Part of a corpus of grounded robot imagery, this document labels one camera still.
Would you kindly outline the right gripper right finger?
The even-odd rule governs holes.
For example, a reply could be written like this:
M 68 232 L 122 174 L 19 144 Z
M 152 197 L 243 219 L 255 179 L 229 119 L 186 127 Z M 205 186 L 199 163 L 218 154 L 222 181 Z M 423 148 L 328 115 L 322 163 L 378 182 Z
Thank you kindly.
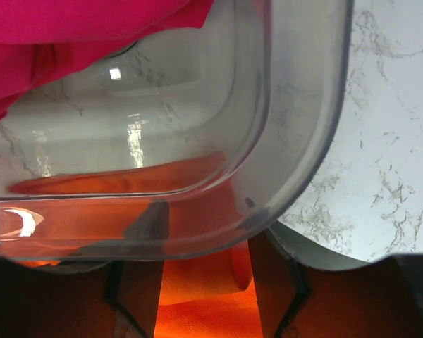
M 310 296 L 304 269 L 262 232 L 248 241 L 263 337 L 298 337 L 293 323 Z

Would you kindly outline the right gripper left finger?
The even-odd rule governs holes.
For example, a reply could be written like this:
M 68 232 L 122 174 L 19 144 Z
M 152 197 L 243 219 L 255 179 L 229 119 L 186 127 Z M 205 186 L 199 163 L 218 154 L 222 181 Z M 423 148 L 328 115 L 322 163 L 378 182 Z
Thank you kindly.
M 109 261 L 104 300 L 114 313 L 113 337 L 153 337 L 161 293 L 162 261 Z

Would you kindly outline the orange t shirt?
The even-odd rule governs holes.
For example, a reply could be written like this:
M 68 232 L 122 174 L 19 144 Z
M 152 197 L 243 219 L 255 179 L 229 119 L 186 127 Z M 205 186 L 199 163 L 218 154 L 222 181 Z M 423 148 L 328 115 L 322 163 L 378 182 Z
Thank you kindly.
M 34 207 L 41 222 L 32 233 L 37 253 L 59 256 L 130 255 L 143 240 L 187 239 L 240 218 L 231 182 L 188 199 L 149 199 L 148 194 L 190 187 L 225 160 L 220 152 L 146 168 L 57 175 L 15 183 L 14 194 L 139 193 L 141 199 L 81 201 L 57 211 Z M 168 261 L 161 278 L 157 337 L 259 337 L 255 286 L 247 244 L 188 260 Z

